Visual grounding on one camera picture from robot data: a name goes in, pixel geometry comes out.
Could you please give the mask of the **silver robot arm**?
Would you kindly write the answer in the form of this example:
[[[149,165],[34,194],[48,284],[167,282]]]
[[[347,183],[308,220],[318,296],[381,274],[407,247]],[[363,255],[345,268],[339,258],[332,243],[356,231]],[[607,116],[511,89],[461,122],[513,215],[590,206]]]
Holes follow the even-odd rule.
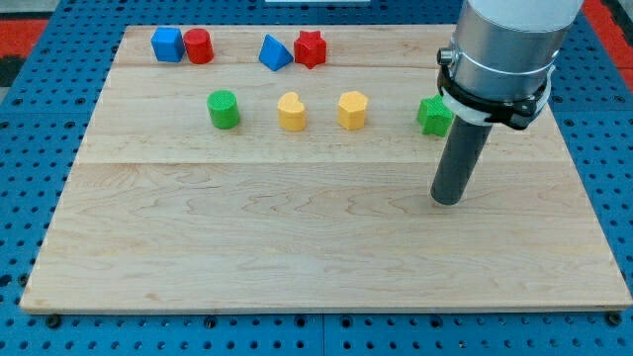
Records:
[[[554,62],[583,0],[465,0],[437,53],[443,104],[480,127],[526,129],[549,99]]]

